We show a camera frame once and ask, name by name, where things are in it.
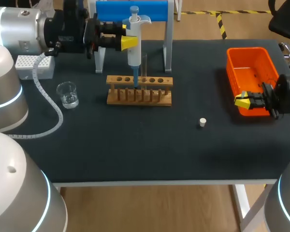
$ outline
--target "yellow black tape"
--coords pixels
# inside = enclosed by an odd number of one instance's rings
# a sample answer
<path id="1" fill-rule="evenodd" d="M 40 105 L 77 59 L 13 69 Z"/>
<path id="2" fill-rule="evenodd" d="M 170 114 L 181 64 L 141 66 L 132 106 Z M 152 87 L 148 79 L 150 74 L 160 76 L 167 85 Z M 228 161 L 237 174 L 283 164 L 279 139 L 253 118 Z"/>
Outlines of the yellow black tape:
<path id="1" fill-rule="evenodd" d="M 203 15 L 203 14 L 270 14 L 271 11 L 184 11 L 182 15 Z"/>
<path id="2" fill-rule="evenodd" d="M 221 17 L 221 14 L 219 13 L 216 13 L 216 18 L 217 18 L 217 22 L 218 22 L 218 26 L 219 26 L 219 29 L 220 29 L 220 33 L 221 33 L 221 36 L 222 36 L 222 39 L 225 40 L 227 39 L 227 33 L 226 33 L 226 30 L 223 26 L 223 23 L 222 23 L 222 17 Z"/>

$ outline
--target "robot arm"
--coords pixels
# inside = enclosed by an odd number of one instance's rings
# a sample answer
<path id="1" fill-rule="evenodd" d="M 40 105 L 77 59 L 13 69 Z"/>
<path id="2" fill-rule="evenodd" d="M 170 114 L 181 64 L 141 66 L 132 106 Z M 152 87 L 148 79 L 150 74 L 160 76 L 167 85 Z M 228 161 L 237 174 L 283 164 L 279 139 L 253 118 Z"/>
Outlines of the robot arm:
<path id="1" fill-rule="evenodd" d="M 290 75 L 280 75 L 275 88 L 262 83 L 263 93 L 244 91 L 235 97 L 234 104 L 248 110 L 265 108 L 278 119 L 279 114 L 290 114 Z"/>
<path id="2" fill-rule="evenodd" d="M 64 0 L 63 10 L 53 17 L 39 9 L 0 7 L 0 45 L 13 55 L 39 55 L 60 43 L 59 52 L 83 53 L 87 48 L 88 58 L 99 46 L 122 51 L 138 45 L 137 36 L 126 36 L 121 22 L 101 24 L 97 14 L 86 22 L 88 15 L 82 0 Z"/>

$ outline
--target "blue bar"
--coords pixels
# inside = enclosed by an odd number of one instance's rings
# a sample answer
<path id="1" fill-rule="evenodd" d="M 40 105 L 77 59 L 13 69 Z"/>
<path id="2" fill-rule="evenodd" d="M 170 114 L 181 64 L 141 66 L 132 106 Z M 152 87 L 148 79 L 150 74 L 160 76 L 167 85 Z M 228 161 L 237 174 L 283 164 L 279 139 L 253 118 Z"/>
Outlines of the blue bar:
<path id="1" fill-rule="evenodd" d="M 168 1 L 97 1 L 98 19 L 102 22 L 121 22 L 131 16 L 130 7 L 138 6 L 138 15 L 147 15 L 152 22 L 168 21 Z"/>

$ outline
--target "wooden floor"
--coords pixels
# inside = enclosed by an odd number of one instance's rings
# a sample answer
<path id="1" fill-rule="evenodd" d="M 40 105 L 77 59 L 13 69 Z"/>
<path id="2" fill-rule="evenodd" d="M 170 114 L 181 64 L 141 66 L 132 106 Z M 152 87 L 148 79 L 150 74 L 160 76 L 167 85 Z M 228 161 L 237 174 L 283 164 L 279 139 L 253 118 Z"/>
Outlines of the wooden floor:
<path id="1" fill-rule="evenodd" d="M 268 10 L 267 0 L 183 0 L 183 11 Z M 283 0 L 276 0 L 279 7 Z M 62 0 L 55 0 L 61 8 Z M 228 39 L 276 39 L 268 30 L 270 14 L 224 14 Z M 162 40 L 164 23 L 144 25 L 145 40 Z M 174 23 L 174 39 L 221 39 L 216 17 L 182 15 Z M 252 205 L 263 186 L 246 186 Z M 149 186 L 66 188 L 68 232 L 237 232 L 229 186 Z M 261 225 L 258 232 L 264 232 Z"/>

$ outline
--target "test tube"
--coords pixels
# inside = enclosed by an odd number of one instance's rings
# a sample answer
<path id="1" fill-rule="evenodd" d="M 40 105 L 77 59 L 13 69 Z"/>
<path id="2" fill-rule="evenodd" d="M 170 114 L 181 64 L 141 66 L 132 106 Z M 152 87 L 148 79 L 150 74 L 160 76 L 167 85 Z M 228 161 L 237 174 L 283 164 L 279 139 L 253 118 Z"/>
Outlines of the test tube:
<path id="1" fill-rule="evenodd" d="M 141 82 L 147 80 L 147 53 L 142 53 L 141 59 Z"/>

